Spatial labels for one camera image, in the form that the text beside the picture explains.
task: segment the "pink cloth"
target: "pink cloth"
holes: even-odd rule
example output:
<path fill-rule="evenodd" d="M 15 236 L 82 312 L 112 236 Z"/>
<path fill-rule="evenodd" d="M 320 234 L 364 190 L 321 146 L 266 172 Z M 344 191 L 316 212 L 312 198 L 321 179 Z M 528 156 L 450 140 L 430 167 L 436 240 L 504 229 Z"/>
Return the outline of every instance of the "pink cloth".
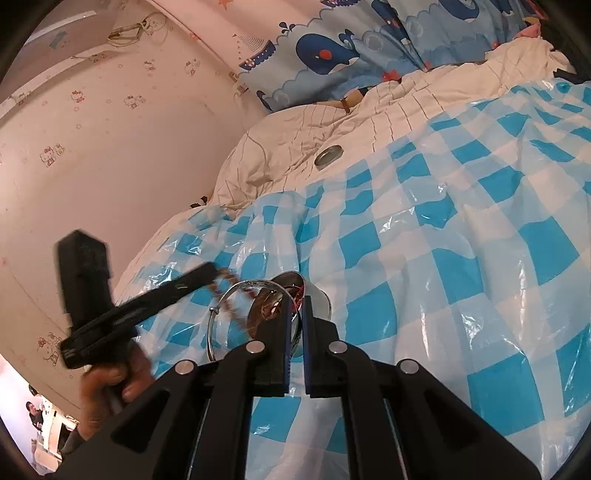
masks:
<path fill-rule="evenodd" d="M 515 36 L 515 38 L 520 38 L 520 37 L 538 38 L 541 35 L 542 35 L 542 28 L 539 23 L 536 23 L 534 25 L 530 25 L 529 27 L 521 30 Z"/>

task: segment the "wrinkled fabric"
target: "wrinkled fabric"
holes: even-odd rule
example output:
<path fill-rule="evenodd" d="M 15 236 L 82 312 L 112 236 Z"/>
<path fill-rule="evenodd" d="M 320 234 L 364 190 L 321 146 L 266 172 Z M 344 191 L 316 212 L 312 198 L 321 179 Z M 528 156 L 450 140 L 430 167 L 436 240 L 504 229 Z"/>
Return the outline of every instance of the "wrinkled fabric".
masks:
<path fill-rule="evenodd" d="M 274 113 L 245 134 L 222 165 L 212 202 L 236 213 L 260 195 L 293 190 L 343 172 L 442 111 L 497 98 L 519 84 L 572 71 L 566 57 L 541 38 L 520 38 L 486 55 L 483 64 L 444 66 L 383 83 L 356 108 L 307 105 Z M 322 171 L 316 156 L 340 145 L 343 156 Z"/>

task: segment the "whale print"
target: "whale print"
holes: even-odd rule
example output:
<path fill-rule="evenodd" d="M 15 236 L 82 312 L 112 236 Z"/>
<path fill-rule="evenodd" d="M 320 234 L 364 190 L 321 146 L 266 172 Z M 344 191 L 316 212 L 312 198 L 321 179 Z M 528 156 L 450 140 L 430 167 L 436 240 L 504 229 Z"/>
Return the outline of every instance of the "whale print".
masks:
<path fill-rule="evenodd" d="M 515 13 L 511 3 L 509 3 L 509 0 L 491 0 L 491 2 L 506 17 L 510 17 Z"/>
<path fill-rule="evenodd" d="M 466 22 L 474 22 L 480 13 L 474 0 L 439 0 L 439 3 L 454 17 Z"/>
<path fill-rule="evenodd" d="M 320 0 L 320 3 L 327 7 L 350 7 L 357 5 L 361 0 Z"/>
<path fill-rule="evenodd" d="M 346 48 L 324 35 L 308 33 L 297 41 L 295 53 L 310 70 L 319 75 L 328 75 L 358 60 L 359 53 L 353 46 L 352 36 L 349 30 L 339 35 L 341 42 L 348 46 Z"/>
<path fill-rule="evenodd" d="M 374 0 L 371 8 L 386 22 L 384 30 L 402 43 L 409 43 L 406 30 L 398 18 L 398 12 L 389 3 Z"/>

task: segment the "plastic sheet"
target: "plastic sheet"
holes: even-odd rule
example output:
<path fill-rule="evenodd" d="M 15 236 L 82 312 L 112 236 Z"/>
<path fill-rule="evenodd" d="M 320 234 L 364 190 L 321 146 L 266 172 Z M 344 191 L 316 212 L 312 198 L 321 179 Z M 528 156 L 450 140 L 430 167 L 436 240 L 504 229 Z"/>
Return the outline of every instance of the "plastic sheet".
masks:
<path fill-rule="evenodd" d="M 416 359 L 547 479 L 591 419 L 590 105 L 586 85 L 517 86 L 236 221 L 204 207 L 139 259 L 122 299 L 203 261 L 242 278 L 299 270 L 341 339 Z M 203 289 L 144 322 L 157 374 L 206 360 L 210 301 Z M 255 402 L 247 478 L 347 478 L 345 452 L 339 400 L 308 398 L 294 359 L 290 395 Z"/>

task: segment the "wall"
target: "wall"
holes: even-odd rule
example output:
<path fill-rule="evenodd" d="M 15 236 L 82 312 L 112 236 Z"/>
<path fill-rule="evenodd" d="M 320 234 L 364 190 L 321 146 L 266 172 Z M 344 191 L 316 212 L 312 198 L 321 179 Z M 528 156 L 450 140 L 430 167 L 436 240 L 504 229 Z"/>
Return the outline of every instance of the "wall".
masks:
<path fill-rule="evenodd" d="M 27 381 L 0 355 L 0 417 L 19 450 L 31 462 L 31 439 L 37 438 L 37 430 L 31 424 L 25 404 L 32 401 L 38 405 L 39 401 L 28 387 Z"/>
<path fill-rule="evenodd" d="M 117 26 L 154 12 L 118 8 Z M 48 74 L 0 119 L 0 352 L 73 416 L 79 372 L 57 359 L 67 319 L 53 245 L 76 228 L 107 242 L 115 285 L 158 227 L 213 190 L 264 115 L 244 119 L 227 69 L 163 15 L 149 23 L 138 42 Z"/>

